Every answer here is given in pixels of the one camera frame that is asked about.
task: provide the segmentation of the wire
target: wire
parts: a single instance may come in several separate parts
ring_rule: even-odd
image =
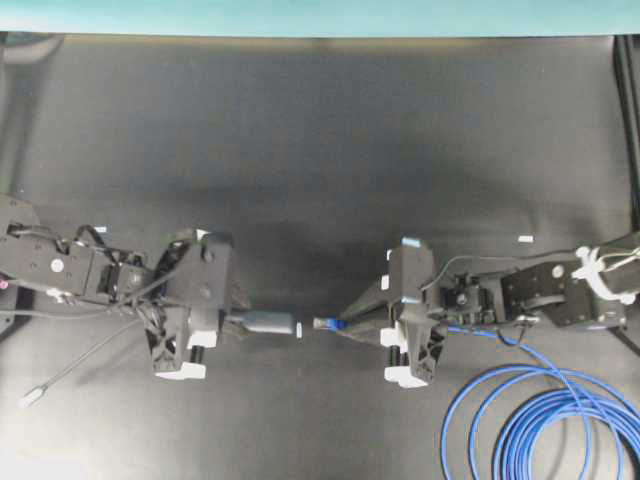
[[[31,390],[29,390],[20,399],[19,405],[22,408],[26,408],[26,407],[31,406],[35,401],[39,400],[46,393],[46,391],[49,388],[51,388],[54,384],[56,384],[57,382],[62,380],[67,375],[69,375],[72,371],[74,371],[77,367],[79,367],[87,358],[89,358],[91,355],[96,353],[102,347],[104,347],[105,345],[107,345],[108,343],[113,341],[119,335],[121,335],[122,333],[126,332],[131,327],[133,327],[133,326],[135,326],[135,325],[137,325],[139,323],[140,323],[140,319],[136,319],[136,320],[134,320],[132,322],[129,322],[126,325],[123,325],[122,327],[120,327],[115,332],[113,332],[111,335],[109,335],[104,340],[101,340],[100,342],[96,343],[93,347],[91,347],[89,350],[84,352],[82,355],[80,355],[78,358],[76,358],[73,362],[71,362],[69,365],[64,367],[58,373],[53,375],[46,382],[41,383],[40,385],[38,385],[38,386],[32,388]]]
[[[105,345],[107,345],[108,343],[110,343],[112,340],[114,340],[116,337],[118,337],[118,335],[126,332],[127,330],[129,330],[131,327],[133,327],[134,325],[137,325],[140,323],[139,319],[133,320],[132,322],[127,323],[126,325],[120,327],[118,330],[116,330],[115,332],[113,332],[111,335],[109,335],[107,338],[105,338],[104,340],[96,343],[93,347],[91,347],[89,350],[87,350],[86,352],[84,352],[82,355],[80,355],[78,358],[76,358],[73,362],[71,362],[69,365],[67,365],[66,367],[64,367],[62,370],[60,370],[58,373],[56,373],[55,375],[53,375],[49,380],[47,380],[46,382],[44,382],[42,384],[42,386],[49,388],[51,387],[53,384],[55,384],[56,382],[58,382],[59,380],[63,379],[64,377],[66,377],[69,373],[71,373],[73,370],[76,369],[76,367],[78,367],[80,364],[82,364],[87,358],[89,358],[91,355],[93,355],[94,353],[96,353],[98,350],[100,350],[102,347],[104,347]]]
[[[496,334],[490,332],[468,332],[456,328],[450,328],[449,331],[497,338]],[[515,344],[513,340],[505,340],[512,345]],[[604,422],[611,429],[618,456],[616,478],[621,480],[624,456],[620,437],[628,442],[635,456],[640,458],[640,414],[638,411],[620,392],[600,380],[581,372],[558,369],[545,356],[525,344],[519,345],[518,348],[533,356],[546,367],[532,365],[499,367],[479,376],[458,393],[449,406],[440,438],[440,460],[445,478],[452,478],[447,462],[447,434],[451,420],[462,400],[471,390],[485,381],[507,373],[516,373],[518,375],[504,382],[482,402],[473,418],[467,450],[473,478],[479,478],[475,456],[476,434],[479,422],[487,408],[493,400],[511,386],[529,378],[544,375],[560,380],[565,388],[550,390],[533,397],[519,407],[510,417],[496,443],[492,462],[492,478],[494,480],[528,480],[532,478],[533,452],[544,429],[564,418],[578,416],[583,420],[586,433],[586,454],[580,479],[585,478],[591,463],[592,431],[589,419],[594,418]],[[569,377],[595,385],[607,392],[611,398],[595,394],[581,384],[570,380]]]
[[[460,260],[482,260],[482,261],[524,261],[524,260],[536,260],[538,258],[550,257],[552,255],[570,255],[573,254],[573,250],[555,250],[552,252],[539,253],[536,255],[526,255],[526,256],[485,256],[485,255],[457,255],[455,257],[450,258],[444,264],[444,266],[440,269],[435,278],[420,287],[420,290],[423,292],[430,289],[432,286],[437,284],[442,277],[447,273],[447,270],[451,265]]]
[[[89,236],[93,240],[93,243],[95,243],[98,247],[104,249],[104,253],[107,255],[107,257],[109,258],[109,260],[111,260],[112,263],[114,264],[118,263],[113,256],[113,252],[107,247],[107,244],[102,238],[102,235],[100,235],[100,233],[93,226],[80,225],[76,230],[76,236],[74,237],[74,241],[75,242],[80,241],[82,239],[82,236],[85,233],[89,234]]]
[[[136,299],[140,298],[141,296],[158,288],[160,285],[164,284],[165,282],[170,280],[172,277],[177,275],[181,270],[181,267],[182,267],[182,263],[179,263],[176,266],[176,268],[162,275],[157,280],[154,280],[146,287],[136,290],[135,292],[127,295],[126,297],[123,297],[120,301],[112,305],[91,310],[89,312],[74,314],[74,313],[64,313],[64,312],[43,312],[40,310],[0,310],[0,315],[24,315],[24,316],[51,318],[51,319],[59,319],[59,320],[81,320],[85,318],[91,318],[98,315],[111,313],[112,311],[121,309],[122,307],[125,307],[128,303],[134,302]]]
[[[502,327],[499,327],[496,329],[496,335],[498,336],[498,339],[502,342],[502,344],[505,347],[509,347],[509,348],[514,348],[514,347],[519,347],[520,345],[522,345],[522,341],[524,340],[524,337],[527,334],[527,330],[529,330],[530,325],[529,324],[522,324],[522,326],[520,327],[520,336],[518,337],[518,340],[514,342],[512,342],[511,340],[507,339],[502,332],[500,331]]]
[[[56,244],[56,248],[60,253],[67,252],[66,241],[59,234],[51,230],[49,227],[43,227],[42,225],[29,225],[20,226],[11,230],[12,235],[32,235],[34,237],[40,237],[47,240],[51,240]]]

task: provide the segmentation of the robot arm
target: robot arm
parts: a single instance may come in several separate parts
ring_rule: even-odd
[[[89,226],[73,240],[63,239],[40,225],[31,205],[0,196],[0,295],[12,295],[17,287],[69,306],[93,307],[74,318],[114,311],[138,317],[154,373],[167,379],[204,378],[204,349],[215,347],[222,333],[296,333],[288,313],[250,311],[234,280],[227,235],[179,232],[151,268],[144,254],[105,245]]]
[[[404,238],[387,253],[388,274],[337,319],[315,319],[314,327],[385,347],[389,354],[386,380],[404,388],[426,386],[434,379],[449,327],[498,333],[501,328],[520,327],[524,333],[543,317],[560,328],[624,325],[624,307],[640,292],[640,262],[636,261],[640,233],[593,249],[581,247],[576,254],[579,260],[457,275],[446,281],[443,277],[452,261],[438,272],[426,244]]]

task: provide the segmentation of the black cable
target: black cable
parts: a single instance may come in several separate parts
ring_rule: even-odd
[[[538,253],[535,255],[523,255],[523,256],[486,256],[486,255],[456,255],[455,257],[450,258],[444,264],[444,266],[440,269],[438,274],[435,276],[433,280],[425,283],[420,287],[420,290],[423,292],[425,290],[430,289],[436,283],[438,283],[449,267],[457,261],[460,260],[483,260],[483,261],[526,261],[526,260],[537,260],[539,258],[550,257],[552,255],[571,255],[573,254],[573,250],[554,250],[546,253]]]
[[[100,233],[98,233],[98,231],[91,225],[80,225],[76,230],[76,236],[74,237],[74,240],[77,242],[85,233],[88,233],[91,236],[91,239],[96,245],[104,248],[107,247],[107,245],[104,243],[104,240],[102,239],[102,235],[100,235]]]
[[[614,67],[629,150],[633,230],[640,229],[640,108],[634,71],[633,36],[615,38]]]
[[[96,310],[92,310],[90,312],[84,312],[80,314],[66,314],[64,312],[42,312],[39,310],[0,310],[0,315],[24,315],[31,317],[40,317],[40,318],[52,318],[52,319],[64,319],[64,320],[81,320],[85,318],[95,317],[97,315],[102,315],[105,313],[111,313],[114,310],[118,310],[121,307],[126,306],[128,303],[134,302],[136,299],[141,296],[151,292],[156,289],[160,285],[166,283],[172,277],[177,275],[182,268],[182,263],[179,263],[173,270],[162,275],[157,280],[154,280],[146,287],[140,288],[135,292],[123,297],[120,301],[114,303],[113,305],[108,305],[105,307],[98,308]]]
[[[12,228],[10,233],[11,235],[17,235],[19,237],[22,235],[32,235],[34,237],[51,240],[56,244],[56,248],[60,253],[63,253],[65,255],[68,253],[66,240],[59,234],[51,230],[49,227],[44,227],[42,225],[26,225]]]
[[[95,243],[98,247],[104,249],[104,253],[106,254],[106,256],[109,258],[109,260],[111,260],[111,262],[115,265],[118,262],[116,261],[115,257],[113,256],[113,252],[111,251],[111,249],[109,249],[109,247],[107,247],[107,244],[105,243],[104,239],[102,238],[102,235],[100,235],[100,233],[91,225],[80,225],[78,227],[78,229],[76,230],[76,236],[74,237],[74,241],[78,242],[82,239],[82,236],[88,233],[91,236],[91,239],[93,240],[93,243]]]

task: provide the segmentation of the white plastic part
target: white plastic part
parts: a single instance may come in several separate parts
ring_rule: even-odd
[[[211,232],[207,232],[206,230],[200,230],[199,228],[196,229],[196,238],[198,239],[198,241],[202,240],[202,237],[204,237],[205,235],[208,235]]]
[[[186,380],[192,378],[202,380],[207,376],[207,366],[200,363],[182,362],[177,372],[157,372],[156,377],[166,380]]]
[[[40,398],[42,398],[44,392],[46,391],[47,389],[43,386],[39,386],[34,388],[33,390],[30,390],[20,400],[18,400],[18,406],[20,408],[30,407],[34,402],[40,400]]]
[[[420,240],[418,238],[404,237],[402,239],[402,244],[407,247],[420,248]]]
[[[393,347],[398,344],[398,334],[395,328],[380,329],[380,345],[383,347]]]
[[[218,332],[215,330],[196,330],[189,337],[188,349],[191,347],[213,348],[218,344]]]
[[[407,338],[400,322],[396,322],[395,328],[380,329],[380,345],[387,348],[400,347],[400,353],[407,353]]]
[[[54,258],[51,260],[51,271],[54,273],[60,273],[64,270],[64,262],[60,258]]]
[[[561,278],[564,275],[564,267],[562,265],[556,265],[551,270],[551,276],[553,278]]]
[[[573,272],[571,276],[577,280],[585,280],[589,284],[589,287],[591,287],[591,290],[603,300],[617,300],[623,305],[631,305],[636,299],[634,293],[613,293],[602,281],[600,272],[604,270],[605,265],[604,262],[598,258],[599,250],[598,247],[593,249],[580,247],[576,250],[576,256],[580,259],[582,267]]]
[[[429,385],[424,380],[411,375],[411,368],[407,366],[385,368],[384,379],[387,382],[397,383],[402,388],[418,388]]]

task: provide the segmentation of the blue cable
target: blue cable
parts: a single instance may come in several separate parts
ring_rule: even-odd
[[[492,332],[470,331],[457,327],[449,327],[449,332],[498,338]],[[564,383],[564,388],[543,392],[516,410],[502,429],[496,443],[492,463],[493,480],[530,480],[533,470],[533,452],[544,429],[562,419],[575,416],[582,418],[586,434],[585,460],[579,478],[581,480],[585,478],[591,465],[592,430],[589,419],[593,418],[607,424],[613,434],[618,456],[616,478],[621,480],[624,458],[621,437],[627,441],[636,458],[640,459],[640,413],[619,391],[604,382],[581,372],[558,369],[549,359],[531,347],[527,345],[518,345],[518,347],[542,362],[546,367],[516,365],[495,368],[480,375],[456,395],[444,419],[440,438],[440,460],[445,478],[452,478],[447,463],[447,434],[458,406],[471,390],[483,382],[500,375],[515,373],[517,375],[512,376],[491,392],[474,415],[467,451],[473,478],[476,480],[480,478],[475,456],[476,434],[480,420],[487,408],[502,392],[513,385],[536,376],[546,375],[560,380]],[[599,387],[607,392],[611,398],[587,390],[582,384],[571,380],[570,377]]]

